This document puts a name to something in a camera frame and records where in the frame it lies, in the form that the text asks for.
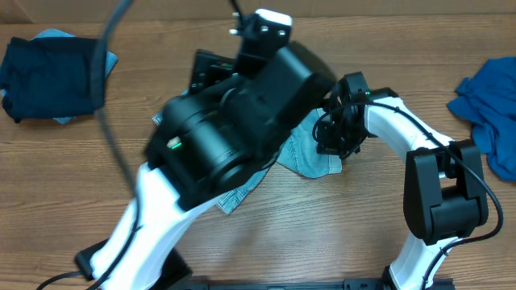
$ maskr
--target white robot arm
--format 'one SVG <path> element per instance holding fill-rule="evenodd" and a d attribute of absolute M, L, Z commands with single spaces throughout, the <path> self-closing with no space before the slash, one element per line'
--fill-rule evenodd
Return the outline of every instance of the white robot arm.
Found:
<path fill-rule="evenodd" d="M 375 100 L 375 102 L 398 107 L 400 110 L 412 114 L 399 97 L 385 97 Z M 367 130 L 386 141 L 403 161 L 408 151 L 420 147 L 429 149 L 435 147 L 418 128 L 392 110 L 366 106 L 364 120 Z M 449 144 L 452 141 L 451 138 L 441 135 L 429 126 L 424 126 L 441 143 Z M 174 248 L 194 219 L 218 200 L 218 197 L 216 197 L 189 211 L 184 211 L 177 204 L 179 194 L 173 184 L 169 182 L 160 169 L 150 170 L 147 164 L 140 167 L 138 190 L 143 197 L 141 229 L 138 231 L 130 250 L 113 271 L 111 278 L 102 285 L 105 290 L 144 290 L 152 288 L 152 285 L 161 276 L 161 270 L 168 253 Z M 101 276 L 109 267 L 122 248 L 130 233 L 133 219 L 134 202 L 129 204 L 107 244 L 91 259 L 96 278 Z M 435 245 L 427 246 L 423 240 L 409 234 L 401 254 L 390 267 L 390 274 L 396 284 L 396 289 L 420 289 L 422 277 L 432 259 L 440 252 L 442 247 L 458 239 L 457 237 L 445 238 Z M 433 275 L 443 260 L 444 257 L 441 258 L 439 264 L 431 273 L 427 287 L 432 285 Z"/>
<path fill-rule="evenodd" d="M 313 108 L 321 107 L 324 96 L 336 88 L 331 70 L 307 48 L 289 41 L 292 19 L 288 15 L 264 9 L 241 15 L 236 1 L 231 3 L 239 20 L 230 33 L 243 38 L 239 54 L 229 59 L 197 52 L 189 94 L 167 104 L 163 121 L 145 151 L 148 161 L 140 167 L 135 186 L 139 198 L 129 204 L 108 240 L 76 256 L 86 279 L 99 280 L 95 286 L 102 284 L 104 290 L 180 289 L 175 287 L 191 275 L 174 250 L 181 236 L 222 193 L 243 185 L 252 174 L 272 164 L 290 131 Z M 106 42 L 130 4 L 131 0 L 121 0 L 110 18 L 95 49 L 93 72 L 101 71 Z M 103 73 L 98 76 L 91 76 L 92 99 L 103 104 L 96 99 L 103 97 L 104 89 Z M 336 147 L 332 147 L 332 139 L 324 145 L 319 143 L 317 151 L 333 150 L 343 158 L 340 152 L 356 151 L 350 150 L 350 144 L 360 145 L 359 140 L 375 135 L 406 163 L 404 214 L 411 233 L 399 257 L 384 273 L 382 283 L 391 290 L 429 288 L 443 262 L 444 256 L 431 269 L 442 249 L 483 225 L 487 205 L 483 189 L 471 185 L 470 176 L 457 169 L 450 154 L 435 148 L 421 129 L 444 146 L 449 144 L 448 152 L 459 155 L 473 175 L 483 178 L 480 155 L 471 144 L 457 145 L 421 122 L 395 93 L 357 89 L 356 84 L 367 87 L 363 76 L 355 74 L 347 86 L 346 106 L 356 104 L 350 101 L 356 96 L 366 102 L 353 107 L 352 118 L 342 120 L 355 120 L 350 131 L 359 132 L 359 138 L 339 144 L 342 138 L 338 136 Z M 333 130 L 334 125 L 325 129 Z M 111 146 L 116 153 L 115 145 Z M 439 178 L 445 176 L 456 178 L 457 186 L 441 189 Z M 39 289 L 62 277 L 55 278 Z"/>

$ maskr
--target green light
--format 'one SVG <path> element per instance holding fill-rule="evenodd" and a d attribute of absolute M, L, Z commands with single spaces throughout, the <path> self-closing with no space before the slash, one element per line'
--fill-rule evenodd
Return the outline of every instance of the green light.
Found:
<path fill-rule="evenodd" d="M 172 146 L 172 148 L 170 148 L 170 149 L 174 150 L 174 149 L 178 148 L 180 145 L 181 145 L 181 143 L 178 143 L 178 144 Z"/>

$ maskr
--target blue cloth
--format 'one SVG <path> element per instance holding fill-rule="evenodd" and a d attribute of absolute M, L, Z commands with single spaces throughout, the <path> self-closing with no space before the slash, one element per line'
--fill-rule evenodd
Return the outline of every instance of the blue cloth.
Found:
<path fill-rule="evenodd" d="M 473 141 L 491 169 L 502 180 L 516 181 L 516 58 L 488 60 L 456 92 L 448 109 L 472 123 Z"/>
<path fill-rule="evenodd" d="M 306 118 L 292 130 L 292 134 L 281 148 L 277 162 L 286 168 L 309 178 L 319 178 L 328 174 L 342 172 L 342 161 L 337 155 L 317 154 L 317 143 L 312 138 L 312 129 L 322 109 L 312 110 Z M 161 122 L 161 115 L 154 116 L 156 125 Z M 224 213 L 232 213 L 243 199 L 265 178 L 268 169 L 255 173 L 246 184 L 224 193 L 217 206 Z"/>
<path fill-rule="evenodd" d="M 57 30 L 57 29 L 47 29 L 34 37 L 34 39 L 38 38 L 46 38 L 46 37 L 76 37 L 75 35 L 71 35 L 69 33 Z M 109 76 L 111 70 L 113 70 L 116 63 L 119 61 L 119 58 L 112 52 L 108 52 L 106 54 L 106 77 Z M 2 96 L 6 95 L 6 91 L 2 90 Z M 54 118 L 54 120 L 58 121 L 61 124 L 65 124 L 69 122 L 71 119 L 75 117 L 65 117 L 65 118 Z"/>

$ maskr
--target black mount bracket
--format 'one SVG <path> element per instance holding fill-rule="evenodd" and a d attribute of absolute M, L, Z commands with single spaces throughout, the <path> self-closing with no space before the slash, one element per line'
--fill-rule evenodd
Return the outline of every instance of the black mount bracket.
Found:
<path fill-rule="evenodd" d="M 276 52 L 289 43 L 292 27 L 275 23 L 256 13 L 243 16 L 236 34 L 242 37 L 236 58 L 218 56 L 197 50 L 193 62 L 189 94 L 217 85 L 233 75 L 253 78 L 273 58 Z"/>
<path fill-rule="evenodd" d="M 331 113 L 317 129 L 317 153 L 338 155 L 345 160 L 352 153 L 360 152 L 360 144 L 370 134 L 364 126 L 364 106 L 350 106 L 338 110 L 340 106 L 363 101 L 374 101 L 383 97 L 398 97 L 390 88 L 370 90 L 362 72 L 345 75 L 321 105 L 326 113 Z"/>
<path fill-rule="evenodd" d="M 484 179 L 472 140 L 450 143 L 449 149 Z M 441 188 L 440 172 L 456 179 L 456 185 Z M 488 212 L 485 190 L 442 149 L 407 152 L 403 213 L 416 238 L 429 246 L 444 238 L 466 238 L 487 222 Z"/>
<path fill-rule="evenodd" d="M 91 281 L 93 277 L 93 268 L 89 261 L 91 257 L 100 251 L 107 240 L 101 241 L 90 246 L 75 256 L 75 264 L 79 267 L 86 281 Z M 176 249 L 172 249 L 167 256 L 161 268 L 161 276 L 149 290 L 183 290 L 186 282 L 192 277 L 192 270 L 188 267 L 185 260 L 179 255 Z"/>

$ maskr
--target black cable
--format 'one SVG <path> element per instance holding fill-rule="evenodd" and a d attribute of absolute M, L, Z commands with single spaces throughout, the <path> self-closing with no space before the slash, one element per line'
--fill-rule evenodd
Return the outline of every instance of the black cable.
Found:
<path fill-rule="evenodd" d="M 239 25 L 243 27 L 243 15 L 239 3 L 236 0 L 229 0 L 229 3 L 233 6 L 233 10 L 239 14 Z"/>
<path fill-rule="evenodd" d="M 347 108 L 349 108 L 351 106 L 379 106 L 379 107 L 383 107 L 383 108 L 392 110 L 392 111 L 394 111 L 394 112 L 396 112 L 398 114 L 401 114 L 403 117 L 407 118 L 431 142 L 433 142 L 435 145 L 437 145 L 438 147 L 443 149 L 446 152 L 446 154 L 448 154 L 450 157 L 452 157 L 455 160 L 457 165 L 459 165 L 464 171 L 466 171 L 471 177 L 473 177 L 473 179 L 476 180 L 476 182 L 478 182 L 478 184 L 480 186 L 482 186 L 485 189 L 485 191 L 489 195 L 489 198 L 491 198 L 491 201 L 493 201 L 494 207 L 497 210 L 497 217 L 498 217 L 497 226 L 491 232 L 489 232 L 487 234 L 484 234 L 484 235 L 481 235 L 481 236 L 478 236 L 478 237 L 466 238 L 466 239 L 463 239 L 463 240 L 460 240 L 460 241 L 457 241 L 457 242 L 449 243 L 449 244 L 447 244 L 446 246 L 444 246 L 441 249 L 441 251 L 432 260 L 430 266 L 427 268 L 427 272 L 425 273 L 424 277 L 422 278 L 423 279 L 423 283 L 422 283 L 422 286 L 421 286 L 421 290 L 424 290 L 426 285 L 427 285 L 427 281 L 428 281 L 428 278 L 430 277 L 430 274 L 432 273 L 432 271 L 433 271 L 435 265 L 437 264 L 437 262 L 441 259 L 441 257 L 443 257 L 443 253 L 447 253 L 450 249 L 452 249 L 453 247 L 459 246 L 459 245 L 464 245 L 464 244 L 468 244 L 468 243 L 471 243 L 471 242 L 484 241 L 484 240 L 486 240 L 488 238 L 494 237 L 495 235 L 497 235 L 500 232 L 501 228 L 503 227 L 503 220 L 504 220 L 503 210 L 501 209 L 500 201 L 497 199 L 496 195 L 493 193 L 493 190 L 491 190 L 491 188 L 485 183 L 485 181 L 483 181 L 471 168 L 469 168 L 466 164 L 464 164 L 464 162 L 455 153 L 453 153 L 448 147 L 444 146 L 436 137 L 434 137 L 432 135 L 432 133 L 430 133 L 414 117 L 412 117 L 410 114 L 406 113 L 405 111 L 399 110 L 399 108 L 397 108 L 397 107 L 393 107 L 393 106 L 389 106 L 389 105 L 386 105 L 386 104 L 377 103 L 377 102 L 373 102 L 373 101 L 363 101 L 363 102 L 358 102 L 358 103 L 354 103 L 354 104 L 346 104 L 346 105 L 339 106 L 339 107 L 333 109 L 332 111 L 330 111 L 328 113 L 325 113 L 323 116 L 321 116 L 321 118 L 319 118 L 317 120 L 317 122 L 315 122 L 314 129 L 312 130 L 312 135 L 313 135 L 314 139 L 317 140 L 316 139 L 316 137 L 317 137 L 316 136 L 316 130 L 317 130 L 319 124 L 321 123 L 321 121 L 326 116 L 328 116 L 329 114 L 337 113 L 340 110 L 345 110 L 345 109 L 347 109 Z"/>
<path fill-rule="evenodd" d="M 80 275 L 82 275 L 81 271 L 72 271 L 72 272 L 68 272 L 68 273 L 64 273 L 64 274 L 59 274 L 59 275 L 53 276 L 52 278 L 44 281 L 40 286 L 38 286 L 38 288 L 36 290 L 42 290 L 43 288 L 45 288 L 48 285 L 56 282 L 57 280 L 61 280 L 61 279 L 64 279 L 64 278 L 77 277 L 77 276 L 80 276 Z"/>
<path fill-rule="evenodd" d="M 346 155 L 344 155 L 341 160 L 345 160 L 347 157 L 351 156 L 353 153 L 355 153 L 355 151 L 360 147 L 360 145 L 362 145 L 362 143 L 365 141 L 365 139 L 367 138 L 367 136 L 364 136 L 350 151 L 348 151 L 346 153 Z"/>
<path fill-rule="evenodd" d="M 276 163 L 276 161 L 278 160 L 278 158 L 280 158 L 280 152 L 281 152 L 281 149 L 280 149 L 278 152 L 276 152 L 276 157 L 274 157 L 274 159 L 271 159 L 271 160 L 268 162 L 268 164 L 266 164 L 265 166 L 263 166 L 263 167 L 260 169 L 260 171 L 271 168 L 271 167 Z"/>
<path fill-rule="evenodd" d="M 108 142 L 111 153 L 113 154 L 114 159 L 116 160 L 117 164 L 119 165 L 120 169 L 122 170 L 123 178 L 127 182 L 127 185 L 129 186 L 130 190 L 132 191 L 134 198 L 135 198 L 135 220 L 131 227 L 131 233 L 129 234 L 129 237 L 127 237 L 126 242 L 124 243 L 122 249 L 117 254 L 117 256 L 114 258 L 111 265 L 107 268 L 107 270 L 101 275 L 101 277 L 93 283 L 91 286 L 89 286 L 86 290 L 94 290 L 99 288 L 106 280 L 109 278 L 111 272 L 116 268 L 116 266 L 120 263 L 123 256 L 127 253 L 127 250 L 129 249 L 130 245 L 132 244 L 133 240 L 135 239 L 136 232 L 138 231 L 138 225 L 139 220 L 141 218 L 141 196 L 139 195 L 139 192 L 136 190 L 136 183 L 135 179 L 131 174 L 131 169 L 127 165 L 126 160 L 123 158 L 121 151 L 119 150 L 119 147 L 117 146 L 116 141 L 114 140 L 114 137 L 110 131 L 109 123 L 106 119 L 106 115 L 104 113 L 103 109 L 103 102 L 104 102 L 104 96 L 105 96 L 105 86 L 104 86 L 104 61 L 106 58 L 106 51 L 107 51 L 107 43 L 113 34 L 114 29 L 116 28 L 117 24 L 120 22 L 120 19 L 123 17 L 123 15 L 127 12 L 129 9 L 129 6 L 131 6 L 132 0 L 120 0 L 119 4 L 114 9 L 113 14 L 110 16 L 109 21 L 107 22 L 106 27 L 104 28 L 104 31 L 102 33 L 101 39 L 97 42 L 97 45 L 94 49 L 93 59 L 91 63 L 91 74 L 89 75 L 89 88 L 90 88 L 90 97 L 92 100 L 92 103 L 95 107 L 98 107 L 95 111 L 95 114 L 98 116 L 98 120 L 100 122 L 100 126 L 102 128 L 102 132 L 104 133 L 104 136 L 106 138 L 106 141 Z M 56 277 L 53 277 L 45 282 L 43 282 L 37 290 L 41 290 L 44 287 L 48 286 L 50 283 L 55 282 L 59 279 L 68 278 L 71 276 L 78 276 L 81 272 L 70 272 L 58 275 Z"/>

